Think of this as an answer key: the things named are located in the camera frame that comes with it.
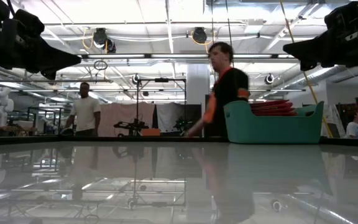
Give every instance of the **orange shirt sleeve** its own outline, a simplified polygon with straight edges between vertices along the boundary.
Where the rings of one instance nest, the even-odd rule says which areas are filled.
[[[205,123],[208,124],[212,123],[215,115],[215,110],[216,110],[216,98],[215,98],[215,93],[212,93],[212,95],[209,97],[208,107],[203,116],[203,121]]]
[[[238,90],[237,90],[237,97],[238,98],[245,98],[245,99],[247,99],[248,100],[248,98],[249,98],[249,91],[247,90],[247,89],[245,89],[245,88],[239,88]]]

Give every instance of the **stack of red trays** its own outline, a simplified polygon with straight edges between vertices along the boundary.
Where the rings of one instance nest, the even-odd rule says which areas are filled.
[[[256,116],[296,116],[298,113],[292,108],[288,100],[275,100],[250,104],[252,113]]]

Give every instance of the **white humanoid robot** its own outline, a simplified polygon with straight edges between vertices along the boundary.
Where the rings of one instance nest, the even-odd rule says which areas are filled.
[[[14,103],[9,99],[11,89],[8,87],[0,87],[0,127],[6,126],[7,112],[12,112]]]

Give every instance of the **white t-shirt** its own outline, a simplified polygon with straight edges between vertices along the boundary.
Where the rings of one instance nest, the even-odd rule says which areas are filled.
[[[81,98],[74,101],[70,115],[77,115],[76,131],[94,129],[94,114],[100,112],[100,104],[92,97]]]
[[[350,136],[358,138],[358,124],[353,121],[350,122],[346,128],[346,137],[351,138]]]

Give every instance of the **man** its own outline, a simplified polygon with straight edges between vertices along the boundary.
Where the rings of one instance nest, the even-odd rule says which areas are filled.
[[[77,116],[76,136],[98,136],[100,123],[100,104],[97,99],[89,96],[90,85],[81,83],[81,99],[75,100],[70,117],[67,119],[66,128],[73,124]]]
[[[232,68],[233,48],[224,42],[216,42],[209,48],[209,59],[215,72],[219,74],[209,97],[208,109],[204,116],[187,132],[187,136],[197,135],[207,124],[209,136],[227,137],[223,106],[236,100],[248,100],[248,76],[241,70]]]
[[[358,113],[351,112],[348,116],[349,124],[346,127],[346,137],[358,139]]]
[[[255,213],[252,191],[247,184],[232,182],[227,176],[227,149],[209,151],[192,149],[193,158],[200,164],[207,176],[208,190],[219,210],[219,217],[214,224],[234,224],[248,220]]]

